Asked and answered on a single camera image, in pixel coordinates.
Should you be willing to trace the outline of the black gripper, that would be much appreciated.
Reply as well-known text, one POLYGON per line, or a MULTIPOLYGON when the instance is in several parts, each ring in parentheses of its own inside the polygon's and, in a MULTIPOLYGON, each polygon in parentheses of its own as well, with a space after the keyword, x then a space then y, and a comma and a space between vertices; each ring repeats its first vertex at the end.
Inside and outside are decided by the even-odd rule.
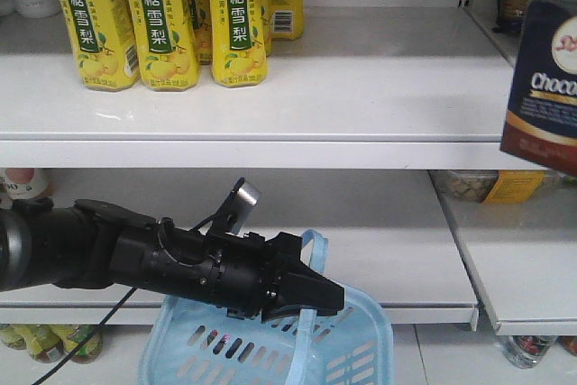
POLYGON ((325 238, 319 232, 280 232, 269 240, 256 233, 201 234, 179 229, 168 218, 122 231, 110 261, 115 283, 224 307, 238 317, 260 316, 263 323, 304 309, 319 316, 343 310, 344 288, 324 272, 325 238), (308 245, 307 266, 315 272, 297 274, 308 245))

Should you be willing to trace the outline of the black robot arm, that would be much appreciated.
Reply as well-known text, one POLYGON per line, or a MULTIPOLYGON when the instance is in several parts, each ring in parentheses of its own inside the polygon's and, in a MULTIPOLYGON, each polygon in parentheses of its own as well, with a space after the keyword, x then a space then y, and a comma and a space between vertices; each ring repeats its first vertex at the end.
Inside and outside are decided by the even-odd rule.
POLYGON ((332 316, 343 307, 342 288, 301 261, 301 237, 238 236, 234 222, 227 205, 183 230, 170 218, 95 200, 69 208, 18 200, 1 213, 1 288, 121 284, 262 321, 304 309, 332 316))

